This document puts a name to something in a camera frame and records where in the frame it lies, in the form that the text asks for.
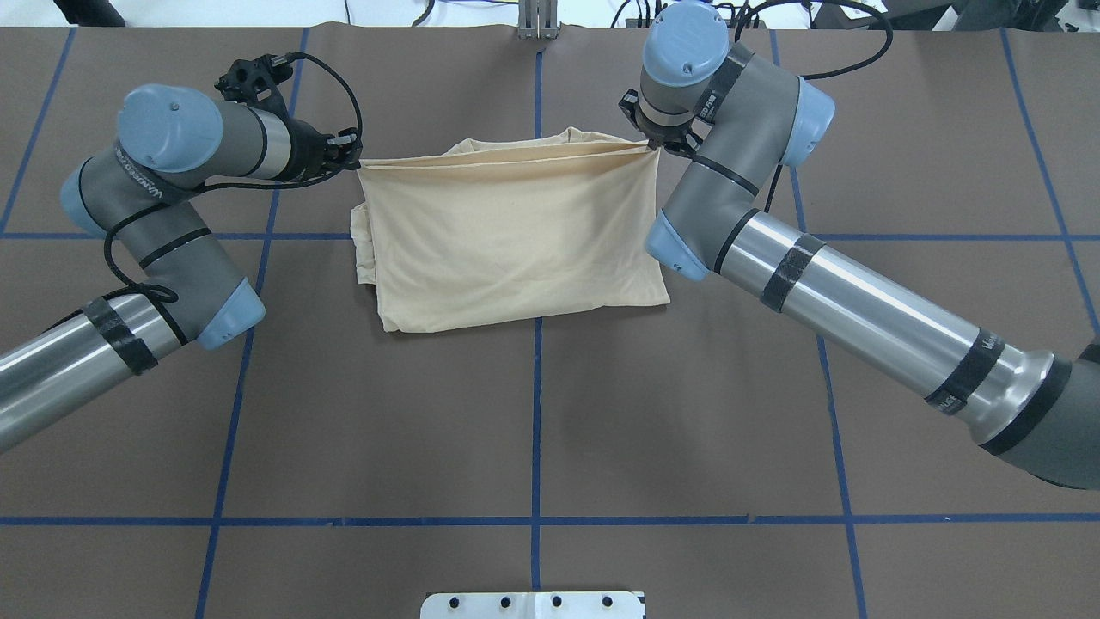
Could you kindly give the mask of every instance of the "beige t-shirt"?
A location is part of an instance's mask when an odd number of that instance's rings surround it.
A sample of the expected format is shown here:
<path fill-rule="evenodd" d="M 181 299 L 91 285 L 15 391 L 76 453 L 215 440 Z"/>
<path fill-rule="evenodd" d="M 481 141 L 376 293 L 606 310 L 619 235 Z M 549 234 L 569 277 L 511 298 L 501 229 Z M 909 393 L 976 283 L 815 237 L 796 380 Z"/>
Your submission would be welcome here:
<path fill-rule="evenodd" d="M 363 159 L 360 283 L 387 332 L 431 333 L 669 301 L 645 251 L 658 152 L 570 128 L 522 142 Z"/>

